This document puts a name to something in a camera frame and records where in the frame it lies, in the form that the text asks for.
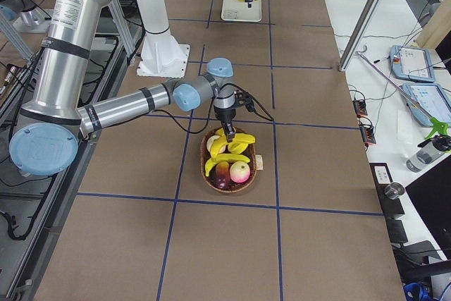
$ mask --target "brown basket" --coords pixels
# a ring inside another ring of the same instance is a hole
[[[213,171],[210,172],[210,177],[209,178],[207,178],[205,176],[205,163],[206,163],[206,161],[208,159],[210,159],[210,153],[206,149],[206,141],[211,136],[214,135],[214,132],[216,130],[218,130],[218,128],[208,132],[204,136],[204,139],[202,139],[202,143],[200,144],[200,171],[202,172],[202,176],[204,177],[204,180],[208,184],[208,186],[210,186],[214,190],[217,190],[218,192],[221,192],[221,193],[237,193],[237,192],[241,192],[242,190],[245,190],[246,188],[248,188],[250,186],[252,181],[254,181],[254,179],[255,179],[255,175],[257,174],[257,165],[256,165],[257,162],[255,160],[255,146],[254,146],[254,144],[250,144],[246,148],[246,150],[242,153],[243,155],[245,155],[249,159],[251,159],[251,161],[248,163],[249,168],[251,170],[251,174],[249,176],[249,179],[247,179],[247,181],[245,183],[234,183],[233,181],[230,181],[230,183],[228,185],[228,189],[227,190],[221,190],[221,189],[215,187],[215,185],[214,185],[213,177],[211,175],[211,173],[213,173]],[[235,132],[236,133],[245,133],[245,131],[242,130],[241,128],[235,128]]]

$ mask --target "fruit basket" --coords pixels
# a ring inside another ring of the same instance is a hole
[[[210,159],[210,153],[206,148],[206,141],[211,136],[214,135],[216,130],[218,130],[218,128],[208,132],[204,136],[204,139],[202,139],[202,142],[200,144],[200,171],[202,173],[202,177],[204,178],[204,180],[208,186],[210,186],[211,188],[213,188],[214,190],[216,190],[218,192],[226,193],[226,194],[241,192],[241,191],[245,190],[246,188],[248,188],[252,184],[252,181],[254,181],[255,175],[257,174],[257,162],[255,159],[255,146],[254,146],[254,144],[248,145],[246,150],[242,153],[243,155],[247,156],[250,159],[250,162],[248,163],[249,168],[250,168],[249,179],[247,179],[247,181],[244,183],[234,183],[233,181],[230,181],[227,189],[217,188],[214,185],[215,170],[214,169],[211,170],[210,175],[208,177],[205,175],[205,163],[208,159]],[[242,130],[241,128],[235,128],[235,132],[236,133],[245,133],[245,131]]]

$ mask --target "transparent jar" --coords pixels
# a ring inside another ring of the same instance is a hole
[[[407,168],[412,172],[419,172],[451,149],[451,137],[436,135],[422,142],[421,149],[406,161]]]

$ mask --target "white desk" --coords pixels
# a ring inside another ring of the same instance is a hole
[[[330,20],[336,35],[349,36],[352,34],[365,3],[366,0],[326,0]],[[382,0],[364,35],[399,37],[401,35],[408,35],[419,27],[414,14],[405,0]],[[335,38],[339,50],[344,50],[349,38]],[[368,47],[366,55],[370,60],[375,61],[387,57],[392,45],[403,45],[406,39],[406,37],[398,39],[366,37],[359,45],[359,49],[363,49],[364,44],[366,44]],[[431,58],[433,63],[440,61],[435,51],[431,51]],[[378,63],[378,67],[386,75],[390,74],[389,66],[387,59]],[[436,82],[445,88],[451,88],[451,77],[446,70],[435,70],[435,76]],[[346,70],[346,78],[348,84],[355,86],[359,91],[363,92],[367,99],[387,97],[394,91],[393,86],[389,84],[384,95],[387,81],[359,57],[355,57],[351,61]],[[398,84],[405,82],[402,80],[395,81]],[[410,184],[420,175],[424,174],[425,171],[413,173],[406,168],[405,161],[418,150],[417,145],[429,134],[431,129],[422,128],[412,118],[405,104],[405,100],[398,93],[383,100],[379,119],[377,117],[381,101],[372,102],[371,100],[367,100],[366,103],[369,118],[373,124],[376,124],[378,120],[376,127],[377,144],[370,146],[368,149],[367,156],[369,162],[387,163],[394,181],[404,186]],[[410,198],[407,195],[403,195],[400,200],[406,213],[401,220],[409,239],[408,244],[429,240],[438,248],[436,241],[419,217]]]

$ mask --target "white tray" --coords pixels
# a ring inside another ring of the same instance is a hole
[[[254,0],[252,7],[238,0],[223,0],[221,18],[224,21],[247,21],[258,23],[261,20],[261,0]]]

